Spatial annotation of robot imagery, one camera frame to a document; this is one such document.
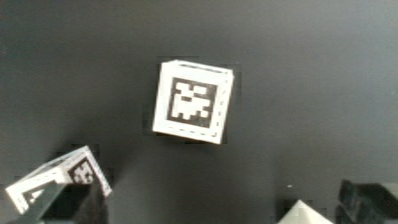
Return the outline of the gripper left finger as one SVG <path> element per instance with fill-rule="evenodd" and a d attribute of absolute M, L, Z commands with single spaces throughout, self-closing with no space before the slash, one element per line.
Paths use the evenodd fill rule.
<path fill-rule="evenodd" d="M 99 183 L 49 184 L 15 224 L 108 224 Z"/>

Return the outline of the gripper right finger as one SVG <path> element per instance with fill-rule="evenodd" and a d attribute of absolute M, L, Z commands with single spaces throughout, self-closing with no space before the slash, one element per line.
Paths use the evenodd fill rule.
<path fill-rule="evenodd" d="M 335 224 L 398 224 L 398 183 L 341 181 Z"/>

